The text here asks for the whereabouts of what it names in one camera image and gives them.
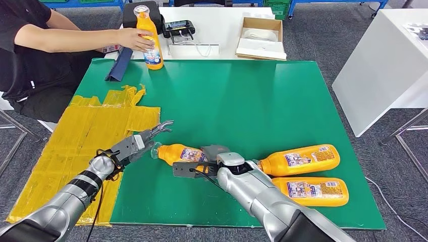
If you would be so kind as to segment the person's right hand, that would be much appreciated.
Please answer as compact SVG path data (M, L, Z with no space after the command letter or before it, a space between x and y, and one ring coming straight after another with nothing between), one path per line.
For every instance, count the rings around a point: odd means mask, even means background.
M148 37L152 37L152 35L153 33L147 30L122 28L116 30L116 42L132 50L146 52L149 49L154 49L154 41L148 39Z

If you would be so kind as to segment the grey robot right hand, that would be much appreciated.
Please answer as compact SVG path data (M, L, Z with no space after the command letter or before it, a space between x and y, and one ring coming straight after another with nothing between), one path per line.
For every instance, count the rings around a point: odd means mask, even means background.
M230 152L228 147L222 145L201 146L200 149L206 156L207 161L211 163L217 162L218 154Z

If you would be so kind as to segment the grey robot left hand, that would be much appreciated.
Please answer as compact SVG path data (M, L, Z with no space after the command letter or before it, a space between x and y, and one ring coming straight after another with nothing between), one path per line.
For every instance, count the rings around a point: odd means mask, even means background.
M116 145L116 155L120 165L128 165L139 159L144 153L150 151L155 145L154 138L161 133L171 132L169 128L174 123L173 120L167 120L156 125L152 129L147 129L135 135L130 135Z

